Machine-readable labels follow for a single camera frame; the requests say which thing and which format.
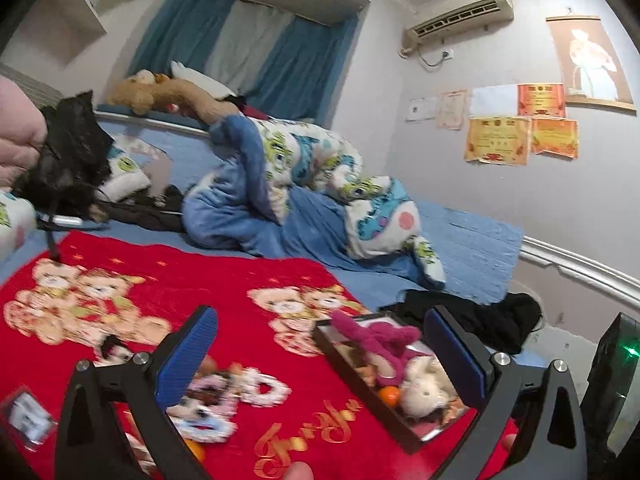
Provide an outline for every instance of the air conditioner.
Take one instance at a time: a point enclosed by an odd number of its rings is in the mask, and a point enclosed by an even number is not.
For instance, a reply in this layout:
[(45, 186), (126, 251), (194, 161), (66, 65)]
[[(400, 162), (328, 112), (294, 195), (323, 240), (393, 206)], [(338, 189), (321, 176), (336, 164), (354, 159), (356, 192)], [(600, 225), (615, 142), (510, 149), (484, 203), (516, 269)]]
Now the air conditioner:
[(409, 56), (419, 44), (435, 38), (512, 19), (511, 0), (440, 0), (427, 4), (418, 12), (415, 25), (407, 28), (400, 54)]

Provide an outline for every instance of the teddy bear print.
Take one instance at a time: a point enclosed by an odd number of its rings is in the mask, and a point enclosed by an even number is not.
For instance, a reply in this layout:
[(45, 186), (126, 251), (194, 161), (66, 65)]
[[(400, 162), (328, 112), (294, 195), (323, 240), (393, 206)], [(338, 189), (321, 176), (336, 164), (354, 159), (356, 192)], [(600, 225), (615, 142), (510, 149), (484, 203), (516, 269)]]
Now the teddy bear print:
[(78, 276), (86, 270), (81, 266), (56, 264), (48, 258), (38, 260), (32, 276), (36, 286), (20, 290), (15, 300), (4, 306), (4, 321), (23, 335), (36, 336), (47, 344), (64, 340), (59, 312), (72, 309), (78, 302), (74, 287)]
[(302, 291), (296, 286), (285, 286), (256, 288), (247, 295), (264, 310), (277, 314), (269, 323), (277, 344), (294, 354), (314, 357), (321, 353), (311, 337), (317, 320), (327, 319), (338, 308), (350, 316), (369, 313), (356, 301), (347, 300), (343, 291), (340, 285), (320, 289), (305, 286)]
[(343, 294), (344, 287), (332, 285), (326, 288), (302, 287), (302, 300), (311, 308), (318, 319), (329, 319), (331, 313), (341, 309), (350, 316), (361, 316), (369, 311), (357, 301), (347, 300)]
[(69, 340), (95, 347), (105, 336), (158, 345), (171, 331), (164, 319), (140, 316), (127, 299), (131, 287), (144, 278), (103, 269), (57, 264), (47, 258), (33, 268), (36, 286), (21, 290), (4, 306), (4, 320), (25, 336), (43, 343)]
[(141, 276), (89, 270), (78, 278), (80, 309), (84, 310), (80, 314), (99, 316), (96, 321), (122, 340), (158, 345), (171, 331), (170, 323), (160, 317), (141, 317), (140, 309), (127, 298), (133, 285), (144, 282)]
[(319, 319), (300, 296), (296, 286), (283, 288), (255, 288), (247, 292), (249, 298), (264, 310), (277, 314), (269, 326), (274, 329), (273, 340), (286, 351), (304, 357), (320, 353), (311, 339), (311, 331)]

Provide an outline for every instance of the cable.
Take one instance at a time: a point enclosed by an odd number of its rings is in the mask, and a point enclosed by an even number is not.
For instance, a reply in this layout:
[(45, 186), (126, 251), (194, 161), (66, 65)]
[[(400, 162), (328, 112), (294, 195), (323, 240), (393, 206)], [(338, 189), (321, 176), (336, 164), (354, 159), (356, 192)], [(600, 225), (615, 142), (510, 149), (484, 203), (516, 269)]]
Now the cable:
[(435, 65), (430, 64), (426, 59), (424, 59), (422, 57), (422, 52), (420, 51), (420, 45), (417, 45), (418, 48), (418, 56), (420, 56), (420, 59), (422, 60), (422, 62), (426, 65), (426, 66), (430, 66), (431, 68), (435, 68), (437, 66), (440, 66), (442, 64), (442, 62), (447, 59), (447, 53), (443, 52), (442, 53), (442, 57), (440, 58), (440, 61), (437, 62)]

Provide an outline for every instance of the white pillow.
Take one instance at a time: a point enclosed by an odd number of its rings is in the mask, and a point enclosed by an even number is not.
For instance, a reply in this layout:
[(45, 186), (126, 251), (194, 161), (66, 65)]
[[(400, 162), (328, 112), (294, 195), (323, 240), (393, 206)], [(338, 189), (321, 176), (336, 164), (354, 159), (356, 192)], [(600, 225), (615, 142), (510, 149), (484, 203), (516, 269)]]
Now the white pillow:
[(35, 229), (36, 211), (31, 202), (0, 191), (0, 264)]
[(95, 191), (98, 200), (104, 200), (105, 196), (111, 202), (119, 202), (123, 198), (134, 194), (141, 189), (151, 186), (149, 177), (146, 176), (124, 150), (115, 144), (109, 153), (109, 165), (111, 167), (110, 178)]
[(210, 94), (214, 99), (222, 99), (229, 94), (236, 95), (222, 83), (210, 78), (209, 76), (201, 74), (193, 68), (188, 68), (182, 63), (172, 61), (171, 73), (176, 79), (186, 79), (187, 81), (191, 81), (194, 85), (199, 86), (205, 92)]

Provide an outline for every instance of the blanket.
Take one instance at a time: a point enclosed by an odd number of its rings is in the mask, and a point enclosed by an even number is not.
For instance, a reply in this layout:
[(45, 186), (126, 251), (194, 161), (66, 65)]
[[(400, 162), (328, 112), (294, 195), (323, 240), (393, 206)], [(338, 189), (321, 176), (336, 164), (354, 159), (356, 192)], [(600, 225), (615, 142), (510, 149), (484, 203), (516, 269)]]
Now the blanket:
[[(131, 341), (134, 351), (150, 351), (149, 343), (157, 342), (161, 332), (176, 330), (197, 305), (210, 304), (218, 313), (219, 330), (209, 354), (218, 365), (256, 367), (292, 389), (279, 406), (239, 407), (233, 418), (236, 433), (224, 444), (206, 445), (204, 467), (212, 478), (276, 479), (292, 462), (303, 461), (317, 480), (425, 479), (473, 421), (470, 410), (419, 452), (402, 451), (309, 345), (305, 320), (311, 314), (336, 308), (363, 311), (316, 262), (187, 254), (78, 232), (62, 241), (60, 253), (61, 266), (41, 254), (0, 291), (0, 341), (6, 355), (0, 399), (25, 385), (58, 419), (75, 363), (95, 359), (89, 346), (93, 332), (71, 329), (68, 319), (62, 324), (62, 311), (98, 331), (108, 325)], [(29, 309), (18, 310), (16, 302)], [(34, 311), (40, 315), (31, 316)], [(505, 434), (515, 432), (510, 421)], [(22, 450), (42, 480), (53, 478), (54, 444), (50, 436), (35, 452)], [(506, 458), (498, 445), (481, 478), (497, 473)]]
[(184, 227), (209, 248), (240, 245), (442, 287), (444, 270), (402, 184), (362, 178), (360, 153), (319, 126), (230, 116), (210, 130), (234, 152), (191, 190)]

